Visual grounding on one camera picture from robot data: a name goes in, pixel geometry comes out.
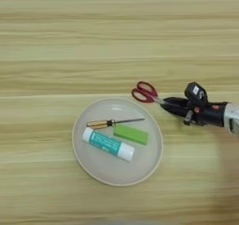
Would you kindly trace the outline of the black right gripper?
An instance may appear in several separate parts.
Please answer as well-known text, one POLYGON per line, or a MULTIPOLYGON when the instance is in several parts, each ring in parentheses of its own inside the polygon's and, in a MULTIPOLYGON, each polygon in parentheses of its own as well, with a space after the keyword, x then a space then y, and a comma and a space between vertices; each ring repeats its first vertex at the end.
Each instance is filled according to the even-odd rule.
POLYGON ((189 100, 180 97, 167 97, 163 101, 167 104, 161 104, 161 107, 167 112, 179 116, 185 117, 185 125, 215 125, 218 127, 224 126, 224 112, 227 102, 222 103, 208 103, 204 106, 192 105, 190 110, 186 107, 189 100))

